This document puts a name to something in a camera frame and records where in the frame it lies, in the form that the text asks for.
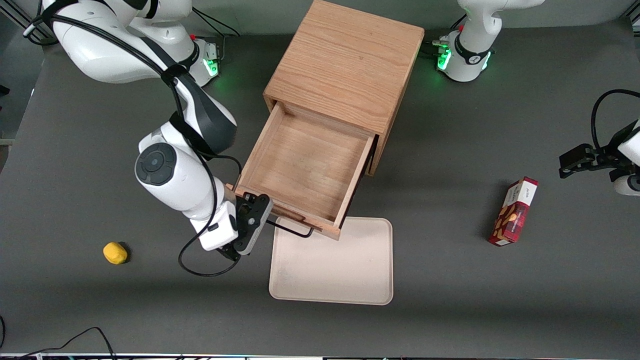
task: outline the cabinet top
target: cabinet top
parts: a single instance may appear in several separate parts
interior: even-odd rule
[[[424,30],[315,0],[264,95],[383,134]]]

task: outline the wooden cabinet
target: wooden cabinet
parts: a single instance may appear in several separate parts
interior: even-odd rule
[[[334,238],[376,170],[424,30],[315,0],[264,98],[271,111],[236,192]]]

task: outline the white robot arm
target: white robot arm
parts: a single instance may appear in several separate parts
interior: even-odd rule
[[[591,112],[591,136],[594,146],[584,143],[560,156],[560,178],[576,172],[612,168],[609,178],[616,192],[622,195],[640,196],[640,121],[633,121],[618,131],[611,141],[600,146],[595,130],[595,117],[600,103],[611,94],[627,94],[640,97],[640,92],[614,89],[602,94]]]
[[[175,89],[177,107],[182,107],[178,96],[186,103],[182,114],[176,111],[169,122],[138,144],[140,155],[135,165],[138,182],[189,218],[205,250],[219,250],[232,260],[248,254],[273,202],[266,195],[236,197],[211,175],[202,159],[202,156],[213,158],[232,145],[236,133],[233,116],[209,97],[188,69],[162,46],[125,29],[119,16],[126,22],[137,13],[125,11],[126,6],[111,7],[101,0],[64,2],[58,6],[47,0],[44,14],[51,16],[55,10],[50,21],[52,30],[86,75],[108,83],[161,78]],[[69,19],[79,23],[74,25]],[[87,25],[105,31],[118,42],[89,31]],[[141,53],[147,63],[125,46]]]
[[[46,9],[55,2],[56,0],[44,0],[43,6]],[[107,14],[108,17],[115,15],[115,20],[119,28],[129,26],[143,33],[147,38],[152,39],[169,54],[175,62],[185,66],[199,86],[206,85],[212,78],[218,75],[218,52],[215,44],[207,43],[202,39],[192,38],[187,34],[184,26],[177,22],[187,17],[191,12],[191,0],[165,0],[162,3],[154,0],[102,0],[101,3],[109,8],[110,14]],[[91,16],[87,16],[90,14],[78,14],[72,10],[66,10],[65,12],[69,12],[70,17],[71,15],[82,15],[78,18],[79,20],[82,19],[82,21],[87,21],[92,18]],[[78,39],[71,39],[68,43],[73,43],[75,40]],[[105,53],[113,54],[111,49],[107,49]],[[108,59],[101,57],[86,58],[84,59],[85,62],[95,62],[97,64],[83,65],[87,67],[95,66],[101,69],[103,65],[101,62],[106,62],[107,60]],[[118,78],[117,74],[118,71],[120,71],[119,69],[140,73],[139,69],[133,69],[126,63],[120,63],[120,60],[116,59],[115,61],[109,62],[112,66],[104,68],[104,76],[100,76],[100,73],[95,71],[90,71],[90,73],[99,76],[99,78],[91,74],[88,75],[99,81],[117,83],[135,80]]]
[[[486,68],[491,56],[490,48],[502,29],[502,10],[526,9],[545,0],[458,0],[467,13],[467,22],[461,31],[454,29],[440,37],[434,45],[440,46],[441,56],[437,69],[455,81],[472,81]]]

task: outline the black cable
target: black cable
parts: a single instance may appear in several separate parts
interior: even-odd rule
[[[222,37],[222,55],[219,56],[218,58],[220,59],[220,61],[224,60],[225,59],[225,54],[227,53],[227,50],[225,49],[226,44],[227,44],[227,36],[225,34],[223,34],[220,30],[218,30],[215,26],[213,26],[213,24],[211,24],[209,21],[207,21],[207,19],[205,19],[202,15],[200,15],[197,12],[194,12],[194,13],[196,15],[198,15],[204,22],[207,23],[207,25],[209,25],[213,30],[215,30]]]
[[[209,25],[213,30],[215,30],[218,34],[220,34],[221,37],[225,37],[226,35],[222,33],[222,31],[218,30],[218,28],[216,28],[215,26],[213,26],[213,24],[211,24],[207,19],[204,18],[204,16],[202,16],[202,14],[198,13],[198,12],[194,12],[196,15],[198,15],[202,20],[204,20],[204,22],[207,23],[207,25]]]
[[[35,35],[33,34],[33,32],[30,32],[30,33],[26,36],[26,38],[27,38],[27,40],[29,40],[32,44],[35,44],[35,45],[39,45],[39,46],[49,46],[49,45],[55,45],[55,44],[59,43],[58,39],[56,39],[56,38],[49,38],[49,37],[46,37],[46,38],[43,38],[43,40],[47,40],[47,39],[48,39],[48,40],[50,40],[50,41],[43,41],[43,40],[40,40],[39,38],[36,38],[36,40],[33,40],[32,36],[33,36],[33,37],[35,37]]]
[[[462,17],[460,19],[458,19],[458,21],[454,22],[453,25],[451,25],[451,27],[449,29],[453,30],[456,28],[456,26],[458,26],[459,23],[462,22],[462,20],[465,19],[465,17],[467,17],[467,13],[465,13],[464,15],[462,15]]]
[[[200,160],[200,162],[202,163],[202,166],[204,167],[204,169],[207,171],[207,175],[209,175],[209,179],[211,180],[211,186],[213,187],[213,204],[214,207],[218,204],[218,194],[216,193],[216,183],[215,180],[213,178],[213,175],[211,174],[211,170],[209,170],[209,167],[207,166],[206,162],[204,161],[204,159],[202,158],[202,156],[196,152],[196,156],[198,156],[198,159]],[[189,241],[187,241],[186,244],[184,244],[184,246],[182,247],[182,250],[180,250],[180,253],[178,254],[178,264],[180,265],[180,267],[193,275],[196,276],[202,276],[202,277],[214,277],[214,276],[220,276],[228,271],[230,271],[231,269],[233,269],[234,267],[236,267],[236,265],[238,264],[238,262],[240,261],[240,258],[242,257],[241,255],[238,255],[238,258],[226,269],[219,271],[219,272],[214,272],[214,273],[202,273],[202,272],[197,272],[194,271],[190,268],[188,268],[183,262],[182,262],[182,255],[184,255],[184,252],[187,250],[187,248],[189,246],[191,246],[191,244],[196,241],[200,235],[202,235],[211,225],[211,222],[213,221],[213,218],[216,214],[216,209],[213,209],[213,211],[211,212],[211,216],[209,217],[209,220],[207,221],[206,225],[204,225],[204,227],[197,233],[194,235],[194,237],[192,237]]]
[[[111,343],[109,342],[109,340],[107,339],[107,336],[104,334],[104,332],[102,331],[102,329],[100,329],[97,326],[93,326],[90,327],[89,329],[79,333],[78,335],[74,336],[73,338],[70,338],[64,345],[62,345],[61,347],[50,347],[50,348],[43,348],[34,352],[30,352],[28,354],[25,354],[23,356],[20,356],[18,358],[16,358],[16,360],[25,360],[30,356],[33,356],[35,354],[39,354],[41,352],[47,352],[47,351],[55,351],[55,350],[61,350],[63,348],[65,348],[67,345],[69,345],[69,343],[71,343],[71,341],[74,341],[75,339],[77,339],[78,337],[84,335],[86,332],[96,329],[98,330],[98,332],[100,332],[100,335],[102,336],[102,339],[104,339],[105,344],[107,345],[107,349],[109,349],[109,355],[111,355],[111,359],[112,360],[116,360],[116,354],[115,352],[113,352],[113,348],[111,347]]]
[[[41,14],[42,14],[42,0],[38,0],[38,9],[37,9],[37,11],[36,11],[36,19],[37,19],[37,18],[39,18],[39,17],[41,16]],[[37,29],[41,34],[45,35],[45,33],[44,33],[40,28],[38,28],[38,26],[37,26],[37,25],[36,25],[36,29]],[[45,35],[45,37],[44,37],[42,40],[45,40],[45,39],[51,39],[51,40],[52,40],[52,41],[48,41],[48,42],[44,42],[44,41],[42,41],[42,40],[40,40],[40,39],[37,39],[37,40],[38,40],[38,42],[35,42],[35,41],[33,41],[33,40],[31,39],[31,37],[27,37],[27,39],[28,39],[30,42],[32,42],[32,43],[34,43],[34,44],[36,44],[36,45],[40,45],[40,46],[49,46],[49,45],[55,45],[55,44],[58,44],[58,43],[59,43],[58,39],[57,39],[57,38],[55,38],[55,35],[53,35],[53,36],[54,36],[54,38],[49,38],[49,37],[47,37],[47,36]]]
[[[236,29],[234,29],[234,28],[232,28],[231,26],[229,26],[229,25],[225,24],[224,22],[222,22],[222,21],[220,21],[220,20],[216,19],[216,18],[215,18],[215,17],[213,17],[213,16],[207,15],[206,13],[204,13],[204,12],[202,12],[202,11],[200,11],[200,10],[196,9],[195,7],[192,7],[192,9],[193,9],[193,12],[198,13],[198,14],[200,14],[200,15],[204,15],[204,16],[206,16],[206,17],[210,18],[211,20],[213,20],[213,21],[217,22],[218,24],[220,24],[220,25],[224,26],[225,28],[227,28],[227,29],[229,29],[229,30],[233,31],[234,33],[236,33],[236,36],[240,36],[240,33],[239,33],[239,32],[237,32],[237,31],[236,31]]]
[[[611,94],[627,94],[635,97],[640,97],[640,92],[635,92],[627,89],[613,89],[602,94],[598,98],[598,100],[596,100],[596,103],[593,105],[593,110],[591,110],[591,137],[593,139],[593,145],[597,150],[600,150],[600,143],[598,143],[598,136],[596,135],[596,114],[598,113],[600,103]]]
[[[145,54],[143,54],[141,51],[137,50],[133,46],[129,45],[127,42],[124,42],[123,40],[119,39],[118,37],[112,35],[111,33],[107,32],[107,31],[104,31],[103,29],[100,29],[100,28],[98,28],[96,26],[93,26],[91,24],[87,24],[85,22],[81,22],[79,20],[71,19],[69,17],[64,17],[64,16],[61,16],[61,15],[53,15],[51,17],[51,19],[55,20],[55,21],[60,21],[60,22],[66,23],[66,24],[70,24],[70,25],[76,26],[76,27],[78,27],[80,29],[88,31],[89,33],[93,33],[94,35],[97,35],[98,37],[101,37],[104,40],[107,40],[108,42],[111,42],[112,44],[115,44],[116,46],[120,47],[124,51],[127,51],[129,54],[133,55],[135,58],[137,58],[140,61],[142,61],[142,63],[144,63],[145,65],[149,66],[153,71],[155,71],[159,75],[161,75],[163,73],[162,68],[158,64],[154,63],[151,59],[149,59],[148,56],[146,56]],[[178,95],[177,89],[175,88],[175,83],[172,81],[168,85],[172,90],[173,98],[174,98],[175,103],[176,103],[177,113],[178,113],[179,116],[183,116],[182,115],[182,113],[183,113],[182,104],[180,103],[180,97]],[[213,200],[214,200],[213,203],[217,204],[218,203],[218,194],[215,191],[216,184],[215,184],[214,177],[211,174],[211,170],[209,170],[209,167],[207,166],[206,162],[204,161],[204,159],[201,157],[201,155],[199,153],[196,152],[196,156],[200,160],[202,166],[204,167],[204,169],[207,172],[207,175],[209,176],[209,180],[211,181],[211,186],[212,186],[212,188],[214,190],[213,191]],[[242,169],[242,166],[240,165],[239,161],[237,159],[231,157],[231,156],[215,155],[215,157],[233,159],[239,165],[239,168]],[[207,230],[207,228],[210,226],[211,222],[213,221],[214,216],[215,216],[215,211],[212,211],[211,216],[209,217],[209,220],[207,221],[207,224],[194,237],[192,237],[187,242],[187,244],[185,244],[185,246],[183,246],[182,250],[178,254],[178,264],[180,265],[180,267],[182,269],[184,269],[185,271],[193,274],[193,275],[204,276],[204,277],[219,276],[219,275],[222,275],[222,274],[228,272],[229,270],[233,269],[237,265],[238,261],[240,260],[240,256],[238,256],[238,259],[233,264],[231,264],[228,268],[226,268],[226,269],[224,269],[224,270],[222,270],[220,272],[213,273],[213,274],[203,274],[203,273],[199,273],[199,272],[193,271],[193,270],[187,268],[184,265],[184,263],[182,263],[182,255],[184,254],[184,251],[196,239],[198,239],[198,237],[200,237],[200,235],[202,235],[205,230]]]
[[[15,16],[13,16],[12,13],[10,13],[7,9],[5,9],[2,5],[0,5],[0,10],[2,10],[8,17],[10,17],[16,24],[18,24],[18,26],[20,26],[22,29],[26,30],[27,27],[18,19],[16,19]]]
[[[200,155],[202,156],[207,156],[208,158],[216,158],[216,159],[228,159],[228,160],[232,160],[234,163],[236,163],[236,165],[238,166],[238,176],[236,179],[236,182],[234,183],[234,187],[232,188],[233,192],[236,191],[236,187],[238,185],[238,180],[240,180],[240,175],[242,174],[242,164],[240,164],[240,161],[238,161],[238,159],[234,158],[233,156],[229,156],[229,155],[216,155],[216,154],[207,154],[204,151],[200,151],[198,149],[195,149],[196,152],[198,152]]]
[[[20,16],[21,16],[21,17],[22,17],[22,18],[27,22],[27,24],[29,24],[29,23],[31,22],[31,20],[30,20],[26,15],[24,15],[24,14],[20,11],[20,9],[16,8],[13,4],[11,4],[11,2],[9,2],[9,1],[5,1],[4,3],[5,3],[5,4],[7,4],[7,5],[9,5],[9,7],[10,7],[11,9],[13,9],[13,10],[15,11],[15,13],[16,13],[16,14],[20,15]],[[22,25],[22,22],[19,22],[15,17],[11,16],[11,18],[13,18],[16,22],[18,22],[18,23],[20,24],[20,26],[22,26],[24,29],[26,29],[26,28],[27,28],[25,25]],[[42,34],[42,36],[44,36],[44,37],[46,38],[46,36],[47,36],[47,35],[45,35],[45,33],[43,33],[43,32],[42,32],[42,30],[40,30],[40,29],[38,29],[38,28],[36,28],[36,30],[38,30],[38,31],[40,32],[40,34]]]
[[[6,336],[6,324],[4,318],[0,315],[0,325],[2,325],[2,340],[0,340],[0,348],[4,345],[4,337]]]

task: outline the gray tabletop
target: gray tabletop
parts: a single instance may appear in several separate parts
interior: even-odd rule
[[[289,40],[230,39],[206,87],[237,119],[227,154],[242,162]],[[640,90],[630,26],[505,29],[495,47],[467,84],[416,61],[378,173],[355,194],[351,216],[394,227],[395,297],[383,307],[272,299],[272,228],[223,277],[181,270],[193,229],[133,175],[138,141],[173,111],[170,92],[160,80],[96,82],[48,49],[0,175],[3,351],[60,345],[98,325],[117,352],[637,359],[639,199],[615,194],[605,171],[557,175],[557,157],[590,142],[595,99]],[[639,112],[637,99],[606,100],[601,142]],[[210,166],[232,181],[226,162]],[[505,186],[523,176],[540,187],[521,239],[494,247],[486,239]],[[109,241],[126,241],[132,262],[107,263]],[[227,265],[198,246],[186,263]],[[106,350],[87,335],[69,351]]]

